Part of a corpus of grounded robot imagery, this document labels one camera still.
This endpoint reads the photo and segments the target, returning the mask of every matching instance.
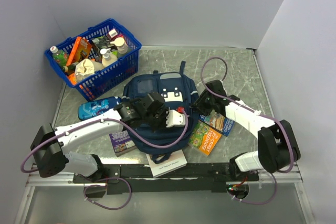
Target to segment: white wall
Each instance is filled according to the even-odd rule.
[[[64,36],[43,0],[0,0],[0,13],[0,216],[9,224],[27,181],[20,163],[52,121],[61,88],[44,50]]]
[[[66,36],[115,18],[144,45],[257,48],[283,0],[46,0]]]
[[[257,50],[278,118],[295,131],[318,223],[335,223],[336,0],[284,0]]]

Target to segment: navy backpack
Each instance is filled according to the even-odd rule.
[[[172,152],[182,149],[188,144],[189,137],[197,125],[199,113],[192,110],[190,106],[197,100],[198,92],[194,80],[183,74],[185,61],[181,62],[179,72],[142,74],[134,77],[124,88],[123,101],[145,97],[150,92],[157,92],[165,98],[165,106],[170,109],[183,107],[189,115],[188,129],[184,137],[175,145],[165,149],[158,149],[143,143],[132,132],[128,131],[135,145],[142,152],[152,154],[152,160],[160,163],[169,158]],[[146,125],[142,124],[134,129],[140,136],[155,145],[168,145],[174,142],[182,133],[183,127],[172,127],[155,132]]]

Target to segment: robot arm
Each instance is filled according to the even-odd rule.
[[[215,93],[227,96],[219,80],[208,82],[206,85]],[[236,101],[236,103],[216,97],[204,90],[199,99],[193,104],[193,107],[203,115],[210,115],[211,111],[215,110],[224,117],[237,122],[257,138],[257,151],[242,153],[231,158],[230,163],[234,170],[233,173],[257,169],[265,169],[270,173],[274,173],[289,165],[288,146],[284,141],[284,136],[279,126],[273,120],[259,116],[260,111],[252,109],[250,111],[243,108],[242,105],[250,107],[240,98],[234,95],[230,95],[229,98]],[[294,161],[297,161],[301,154],[293,130],[287,121],[282,120],[280,123],[288,136]]]
[[[164,98],[150,93],[142,99],[123,102],[102,115],[72,125],[57,127],[50,124],[39,129],[30,149],[42,142],[56,139],[40,148],[34,155],[41,177],[50,177],[60,171],[82,174],[92,180],[101,178],[104,168],[97,155],[73,152],[79,145],[109,133],[120,132],[123,125],[138,127],[148,124],[153,130],[164,127],[184,126],[186,118],[164,106]]]

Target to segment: white cap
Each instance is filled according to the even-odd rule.
[[[107,53],[107,49],[106,48],[102,48],[101,50],[100,50],[100,54],[101,55],[104,55],[104,54],[106,54]]]
[[[106,49],[106,48],[102,48],[102,49],[100,50],[100,54],[103,55],[103,58],[104,58],[105,60],[110,60],[110,59],[111,59],[111,55],[108,53],[109,50],[110,50],[110,49]]]
[[[53,47],[50,48],[50,51],[51,51],[53,54],[55,54],[55,53],[57,53],[58,48],[55,47],[55,46],[53,46]]]
[[[128,50],[128,46],[125,42],[125,39],[122,37],[116,38],[114,41],[110,42],[111,44],[114,44],[117,49],[118,52],[121,54],[125,54]]]

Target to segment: book cover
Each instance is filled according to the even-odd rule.
[[[183,154],[182,150],[178,150],[176,152],[173,152],[169,159],[166,161],[163,161],[160,164],[156,164],[152,161],[151,156],[149,154],[146,154],[149,166],[152,170],[152,174],[154,178],[157,178],[159,176],[162,176],[166,173],[172,172],[176,169],[179,169],[187,164],[187,160],[185,159],[185,156]]]
[[[189,139],[189,145],[208,156],[221,136],[209,125],[199,121]]]
[[[229,135],[232,127],[235,124],[235,121],[225,118],[221,114],[216,113],[214,110],[210,113],[209,116],[200,115],[199,119],[217,131],[221,132],[224,136]]]
[[[131,140],[127,131],[110,134],[113,150],[117,157],[126,152],[136,149],[136,145]]]

